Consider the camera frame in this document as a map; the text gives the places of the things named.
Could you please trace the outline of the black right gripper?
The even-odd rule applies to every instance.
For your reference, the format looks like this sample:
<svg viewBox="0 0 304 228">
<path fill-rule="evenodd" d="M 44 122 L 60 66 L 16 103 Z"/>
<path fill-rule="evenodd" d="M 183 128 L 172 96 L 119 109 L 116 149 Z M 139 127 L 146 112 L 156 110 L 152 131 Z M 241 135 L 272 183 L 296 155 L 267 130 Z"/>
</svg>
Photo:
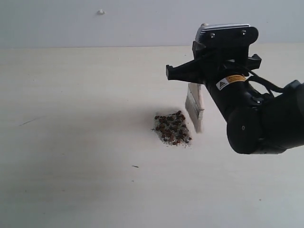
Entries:
<svg viewBox="0 0 304 228">
<path fill-rule="evenodd" d="M 261 96 L 246 79 L 262 59 L 257 54 L 250 57 L 248 46 L 208 47 L 194 41 L 192 51 L 192 61 L 166 66 L 168 80 L 204 85 L 225 119 L 237 108 L 258 105 Z"/>
</svg>

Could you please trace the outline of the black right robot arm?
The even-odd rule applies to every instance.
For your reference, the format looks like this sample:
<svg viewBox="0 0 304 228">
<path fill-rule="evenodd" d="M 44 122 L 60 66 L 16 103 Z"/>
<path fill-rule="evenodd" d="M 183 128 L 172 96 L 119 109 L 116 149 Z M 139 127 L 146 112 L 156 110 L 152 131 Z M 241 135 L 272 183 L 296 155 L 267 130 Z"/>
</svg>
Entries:
<svg viewBox="0 0 304 228">
<path fill-rule="evenodd" d="M 253 71 L 261 58 L 248 44 L 192 44 L 193 60 L 166 66 L 169 80 L 202 84 L 226 121 L 239 154 L 280 154 L 304 143 L 304 85 L 277 87 Z"/>
</svg>

